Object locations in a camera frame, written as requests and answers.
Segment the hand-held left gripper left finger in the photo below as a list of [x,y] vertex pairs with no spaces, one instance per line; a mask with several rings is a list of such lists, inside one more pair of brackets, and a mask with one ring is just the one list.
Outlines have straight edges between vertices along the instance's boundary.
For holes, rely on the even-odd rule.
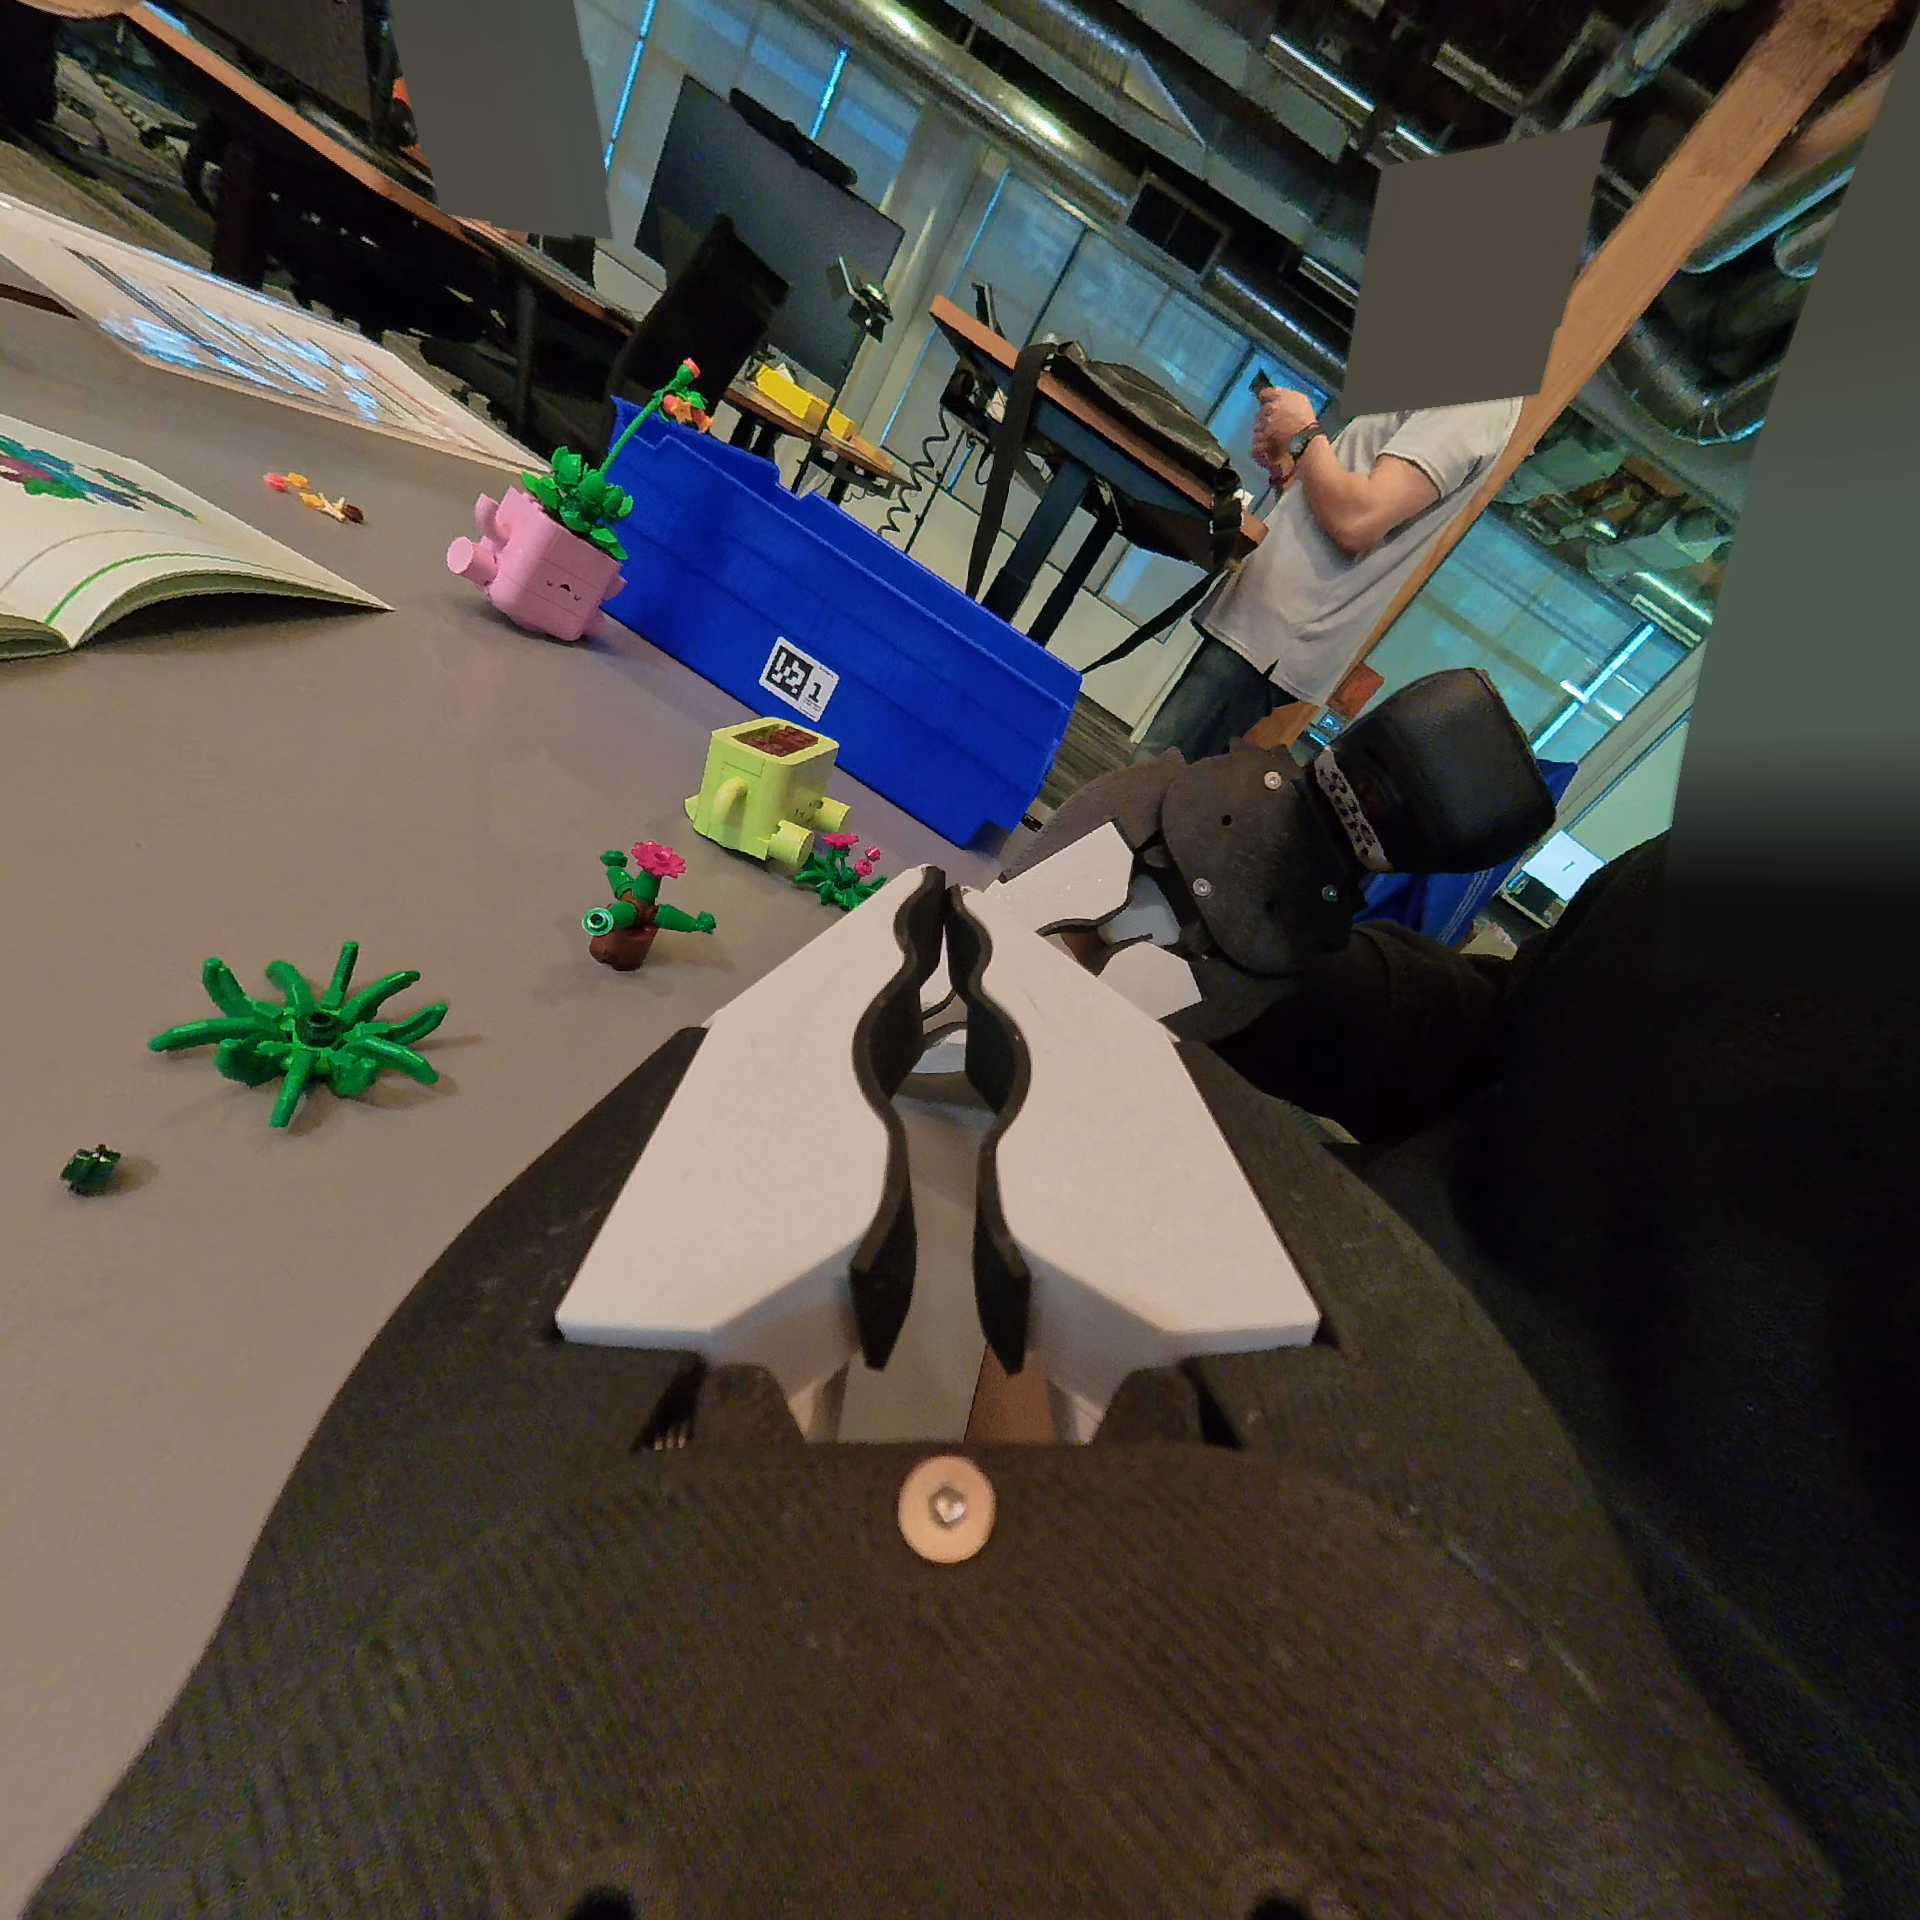
[[914,1293],[895,1093],[946,876],[914,868],[708,1017],[558,1308],[566,1341],[759,1365],[808,1401],[882,1369]]

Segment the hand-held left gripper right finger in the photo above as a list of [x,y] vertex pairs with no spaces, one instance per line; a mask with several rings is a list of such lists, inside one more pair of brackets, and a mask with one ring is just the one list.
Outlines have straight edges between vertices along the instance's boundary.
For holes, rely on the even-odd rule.
[[1324,1314],[1181,1046],[982,891],[951,887],[978,1148],[973,1286],[1006,1373],[1035,1363],[1085,1442],[1128,1375],[1307,1348]]

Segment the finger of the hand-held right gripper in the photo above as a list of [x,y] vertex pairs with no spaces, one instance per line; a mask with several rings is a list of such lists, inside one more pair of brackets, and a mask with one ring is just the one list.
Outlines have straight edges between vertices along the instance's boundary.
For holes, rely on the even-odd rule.
[[1050,855],[1021,873],[978,891],[978,910],[994,923],[1040,938],[1063,927],[1095,927],[1128,901],[1131,855]]
[[1167,1022],[1200,1005],[1202,990],[1188,961],[1151,938],[1163,930],[1150,919],[1071,927],[1067,951],[1134,1009]]

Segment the green toy plant pink flowers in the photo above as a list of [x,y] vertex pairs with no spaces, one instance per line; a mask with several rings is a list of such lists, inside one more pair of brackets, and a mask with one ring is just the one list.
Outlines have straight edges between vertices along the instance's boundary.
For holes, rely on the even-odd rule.
[[879,847],[864,846],[855,831],[819,831],[790,879],[843,911],[874,898],[887,885],[879,873]]

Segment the toy cactus pink flower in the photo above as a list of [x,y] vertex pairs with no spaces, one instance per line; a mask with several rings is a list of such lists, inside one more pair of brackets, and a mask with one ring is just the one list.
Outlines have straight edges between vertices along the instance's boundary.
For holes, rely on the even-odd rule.
[[690,915],[663,901],[663,885],[685,873],[685,857],[672,846],[637,841],[605,851],[607,901],[582,915],[591,958],[614,972],[637,972],[661,930],[711,934],[716,917]]

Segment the blue plastic bin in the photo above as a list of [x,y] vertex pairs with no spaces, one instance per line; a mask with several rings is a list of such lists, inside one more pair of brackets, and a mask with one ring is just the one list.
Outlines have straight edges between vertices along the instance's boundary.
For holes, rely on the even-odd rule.
[[661,415],[611,465],[614,621],[734,699],[822,729],[848,774],[942,838],[1019,828],[1082,677],[822,493]]

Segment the small lit screen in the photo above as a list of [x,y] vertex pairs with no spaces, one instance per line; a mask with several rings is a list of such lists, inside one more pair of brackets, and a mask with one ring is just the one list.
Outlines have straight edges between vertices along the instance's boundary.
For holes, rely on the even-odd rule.
[[1504,878],[1496,898],[1528,923],[1550,927],[1602,866],[1602,855],[1567,831],[1554,831]]

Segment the lime green toy pot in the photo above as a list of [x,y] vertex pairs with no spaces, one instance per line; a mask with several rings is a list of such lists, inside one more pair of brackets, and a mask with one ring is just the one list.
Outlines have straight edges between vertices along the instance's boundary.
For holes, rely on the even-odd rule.
[[756,715],[711,737],[704,782],[685,799],[695,831],[796,870],[850,807],[828,796],[836,743],[779,715]]

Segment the green leafy toy plant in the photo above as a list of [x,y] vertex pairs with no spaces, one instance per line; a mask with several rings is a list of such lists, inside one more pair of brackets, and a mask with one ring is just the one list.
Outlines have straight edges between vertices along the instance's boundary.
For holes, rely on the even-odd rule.
[[202,987],[214,1014],[167,1026],[149,1038],[149,1049],[213,1049],[219,1077],[245,1087],[277,1083],[274,1129],[291,1126],[302,1098],[315,1087],[363,1098],[383,1073],[437,1085],[440,1075],[418,1046],[438,1030],[447,1005],[431,1001],[397,1020],[382,1017],[387,1001],[414,987],[420,973],[392,972],[356,993],[356,958],[358,941],[343,941],[323,990],[292,962],[274,961],[264,978],[279,998],[260,998],[242,987],[226,961],[211,955],[202,967]]

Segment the person's black jacket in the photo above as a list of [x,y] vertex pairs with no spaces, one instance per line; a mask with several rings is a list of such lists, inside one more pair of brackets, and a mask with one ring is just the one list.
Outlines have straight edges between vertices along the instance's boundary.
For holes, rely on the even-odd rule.
[[1571,1427],[1652,1613],[1915,1915],[1915,996],[1662,967],[1668,837],[1525,945],[1499,1078],[1368,1148]]

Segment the yellow box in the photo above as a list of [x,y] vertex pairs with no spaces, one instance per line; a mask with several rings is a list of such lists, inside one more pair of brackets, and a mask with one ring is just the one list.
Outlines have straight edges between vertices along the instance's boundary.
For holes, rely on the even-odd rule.
[[800,431],[808,436],[826,431],[828,436],[848,442],[856,431],[843,412],[829,407],[828,398],[806,390],[781,365],[756,365],[750,378],[750,388],[762,399],[773,402],[784,415],[792,415],[800,423]]

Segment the pink toy pot with plant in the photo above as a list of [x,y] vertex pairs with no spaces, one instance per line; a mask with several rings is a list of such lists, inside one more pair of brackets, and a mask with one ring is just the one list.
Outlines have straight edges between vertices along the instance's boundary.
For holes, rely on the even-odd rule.
[[476,537],[447,543],[447,571],[480,586],[493,610],[530,634],[559,642],[597,635],[605,623],[603,603],[624,588],[628,555],[616,531],[634,511],[612,461],[658,413],[707,430],[699,373],[683,359],[614,435],[598,465],[558,447],[549,470],[525,470],[500,499],[476,499]]

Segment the black office chair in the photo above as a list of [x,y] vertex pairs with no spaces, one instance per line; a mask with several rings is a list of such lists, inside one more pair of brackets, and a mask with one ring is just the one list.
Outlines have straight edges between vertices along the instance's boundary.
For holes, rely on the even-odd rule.
[[719,212],[690,255],[669,270],[663,295],[616,349],[607,402],[621,396],[646,399],[683,361],[693,361],[693,386],[711,412],[767,338],[789,292],[789,278]]

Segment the black television screen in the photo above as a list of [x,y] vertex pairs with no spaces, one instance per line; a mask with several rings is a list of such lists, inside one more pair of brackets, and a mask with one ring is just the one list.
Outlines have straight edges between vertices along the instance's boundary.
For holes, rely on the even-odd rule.
[[634,243],[675,271],[712,220],[728,218],[739,239],[786,281],[767,346],[834,388],[861,342],[839,265],[879,283],[904,234],[770,137],[773,123],[762,109],[741,113],[707,85],[683,81]]

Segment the wooden beam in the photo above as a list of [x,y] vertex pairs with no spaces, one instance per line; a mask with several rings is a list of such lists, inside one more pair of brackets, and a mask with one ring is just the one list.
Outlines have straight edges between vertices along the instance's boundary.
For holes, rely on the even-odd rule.
[[1596,378],[1628,331],[1640,322],[1666,281],[1683,270],[1720,215],[1789,141],[1832,77],[1853,65],[1861,47],[1891,21],[1909,27],[1910,12],[1914,5],[1895,3],[1778,5],[1771,25],[1739,61],[1714,105],[1693,122],[1621,226],[1574,276],[1566,314],[1548,349],[1543,386],[1525,398],[1516,431],[1493,469],[1380,613],[1371,635],[1347,661],[1332,702],[1276,710],[1248,734],[1250,745],[1290,745],[1328,710],[1356,717],[1363,699],[1378,689],[1367,662],[1368,654],[1476,517],[1493,505],[1499,487]]

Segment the open instruction booklet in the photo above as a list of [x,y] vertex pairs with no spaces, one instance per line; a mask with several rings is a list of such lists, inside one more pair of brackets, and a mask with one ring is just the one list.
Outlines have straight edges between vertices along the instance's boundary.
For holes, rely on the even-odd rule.
[[143,465],[2,418],[2,658],[68,654],[134,610],[222,591],[389,607]]

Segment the printed paper sheet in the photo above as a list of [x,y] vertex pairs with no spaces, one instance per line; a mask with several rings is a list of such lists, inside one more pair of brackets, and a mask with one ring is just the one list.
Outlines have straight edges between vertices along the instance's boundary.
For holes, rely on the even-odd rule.
[[134,359],[500,470],[541,458],[387,347],[294,303],[2,198],[4,268]]

